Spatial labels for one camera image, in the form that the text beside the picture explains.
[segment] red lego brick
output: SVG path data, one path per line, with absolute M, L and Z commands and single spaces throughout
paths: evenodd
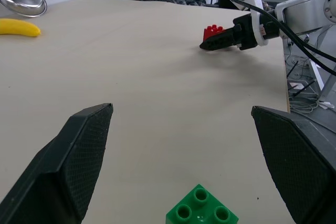
M 207 38 L 211 36 L 214 36 L 215 34 L 220 34 L 224 31 L 225 29 L 223 29 L 222 26 L 218 27 L 216 25 L 208 26 L 206 29 L 204 29 L 203 41 L 205 41 Z

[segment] lego stud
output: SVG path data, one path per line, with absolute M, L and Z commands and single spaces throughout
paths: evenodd
M 230 221 L 230 212 L 226 207 L 216 207 L 214 214 L 217 223 L 228 223 Z
M 199 205 L 203 206 L 207 203 L 209 199 L 209 193 L 204 188 L 197 188 L 194 191 L 194 201 Z
M 179 222 L 188 222 L 191 218 L 191 208 L 185 204 L 179 205 L 176 209 L 176 217 Z

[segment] yellow banana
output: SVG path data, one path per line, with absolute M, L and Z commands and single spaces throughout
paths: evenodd
M 0 34 L 18 34 L 37 37 L 40 33 L 41 30 L 32 23 L 18 19 L 0 18 Z

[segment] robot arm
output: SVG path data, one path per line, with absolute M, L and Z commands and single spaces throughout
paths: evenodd
M 240 10 L 246 7 L 231 0 Z M 263 8 L 261 0 L 240 0 Z M 336 0 L 289 0 L 269 11 L 274 18 L 286 24 L 295 34 L 308 34 L 324 26 L 336 23 Z M 255 10 L 233 20 L 234 27 L 211 36 L 200 45 L 205 50 L 217 50 L 237 45 L 240 50 L 265 46 L 268 39 L 287 35 L 275 22 Z

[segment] green lego brick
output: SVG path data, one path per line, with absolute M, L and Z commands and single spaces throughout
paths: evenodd
M 238 217 L 197 185 L 166 215 L 166 224 L 236 224 Z

